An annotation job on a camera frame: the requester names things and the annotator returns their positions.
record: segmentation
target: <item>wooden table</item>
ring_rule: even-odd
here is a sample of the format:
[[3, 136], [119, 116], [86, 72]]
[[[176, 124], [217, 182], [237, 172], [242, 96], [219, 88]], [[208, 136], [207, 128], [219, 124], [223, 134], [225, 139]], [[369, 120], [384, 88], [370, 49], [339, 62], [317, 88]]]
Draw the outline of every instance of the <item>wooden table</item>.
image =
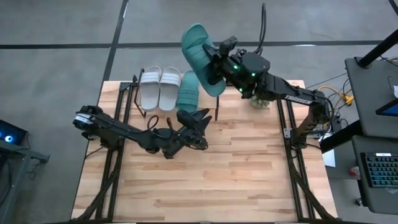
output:
[[[304, 87], [302, 80], [289, 82]], [[104, 82], [98, 105], [105, 113], [114, 114], [118, 88], [119, 82]], [[215, 98], [203, 90], [200, 94], [199, 106], [211, 108], [214, 114]], [[212, 120], [206, 129], [209, 148], [204, 152], [186, 147], [175, 159], [166, 160], [161, 153], [148, 154], [135, 142], [126, 141], [114, 222], [296, 221], [276, 102], [258, 110], [240, 96], [234, 88], [220, 96], [218, 121]], [[308, 107], [295, 103], [293, 107], [299, 125]], [[161, 116], [158, 127], [166, 127], [166, 116], [172, 118], [175, 129], [180, 127], [175, 113], [153, 112], [143, 118], [134, 105], [129, 124], [145, 129], [154, 113]], [[87, 153], [97, 148], [99, 142], [93, 141]], [[105, 157], [104, 149], [85, 161], [72, 218], [98, 193]], [[311, 190], [336, 217], [320, 150], [308, 147], [303, 157]], [[308, 217], [301, 191], [300, 198]]]

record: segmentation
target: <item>rgb keyboard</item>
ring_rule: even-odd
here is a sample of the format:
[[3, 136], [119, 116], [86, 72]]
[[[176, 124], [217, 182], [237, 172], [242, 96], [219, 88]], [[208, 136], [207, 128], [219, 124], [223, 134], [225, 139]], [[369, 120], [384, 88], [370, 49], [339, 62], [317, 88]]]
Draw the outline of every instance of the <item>rgb keyboard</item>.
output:
[[370, 187], [398, 188], [398, 153], [361, 153]]

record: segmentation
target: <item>black desk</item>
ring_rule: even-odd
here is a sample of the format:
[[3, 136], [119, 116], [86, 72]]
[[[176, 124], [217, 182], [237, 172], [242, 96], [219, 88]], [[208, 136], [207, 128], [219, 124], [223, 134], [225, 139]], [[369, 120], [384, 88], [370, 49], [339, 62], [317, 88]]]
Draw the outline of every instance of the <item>black desk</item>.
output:
[[361, 161], [362, 152], [398, 152], [398, 139], [369, 138], [365, 136], [353, 136], [352, 143], [356, 162], [361, 173], [358, 181], [359, 191], [365, 206], [375, 213], [398, 215], [398, 189], [370, 188], [365, 168]]
[[359, 120], [323, 140], [322, 152], [350, 141], [354, 135], [398, 139], [398, 117], [376, 114], [377, 109], [395, 99], [393, 86], [398, 86], [398, 67], [377, 60], [369, 68], [361, 68], [356, 60], [359, 59], [348, 58], [345, 64]]

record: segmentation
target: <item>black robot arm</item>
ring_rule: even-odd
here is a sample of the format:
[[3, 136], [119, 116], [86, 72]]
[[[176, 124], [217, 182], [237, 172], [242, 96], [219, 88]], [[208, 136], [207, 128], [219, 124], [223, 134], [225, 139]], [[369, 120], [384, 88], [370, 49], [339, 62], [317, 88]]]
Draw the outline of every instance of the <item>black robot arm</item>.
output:
[[211, 120], [211, 116], [205, 118], [208, 112], [209, 109], [192, 113], [179, 110], [177, 120], [183, 124], [183, 127], [178, 131], [173, 129], [170, 118], [167, 118], [169, 128], [154, 128], [159, 120], [156, 115], [150, 118], [146, 130], [140, 130], [113, 119], [98, 106], [83, 106], [76, 112], [73, 124], [84, 131], [83, 136], [99, 136], [101, 145], [108, 149], [121, 147], [122, 139], [127, 138], [137, 142], [148, 153], [155, 154], [162, 150], [166, 159], [173, 159], [184, 146], [198, 150], [207, 149], [208, 144], [204, 135]]
[[283, 78], [271, 75], [268, 72], [270, 62], [256, 52], [238, 49], [235, 54], [229, 55], [237, 42], [236, 37], [232, 36], [223, 41], [218, 49], [209, 45], [203, 46], [211, 58], [208, 82], [215, 85], [225, 78], [242, 93], [242, 98], [256, 95], [267, 101], [282, 99], [308, 105], [308, 116], [299, 127], [290, 132], [291, 146], [305, 148], [308, 133], [316, 125], [331, 120], [330, 101], [321, 91], [292, 86]]

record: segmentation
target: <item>white slide sandal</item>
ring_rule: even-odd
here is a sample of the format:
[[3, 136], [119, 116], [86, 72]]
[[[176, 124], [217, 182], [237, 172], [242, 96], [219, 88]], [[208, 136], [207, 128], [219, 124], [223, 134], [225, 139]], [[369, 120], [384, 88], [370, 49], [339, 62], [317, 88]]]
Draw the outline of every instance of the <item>white slide sandal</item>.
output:
[[162, 69], [159, 66], [151, 66], [141, 76], [140, 92], [141, 106], [146, 112], [154, 111], [159, 102], [159, 82]]
[[159, 108], [162, 111], [174, 110], [181, 80], [181, 74], [176, 68], [167, 67], [163, 70], [159, 97]]

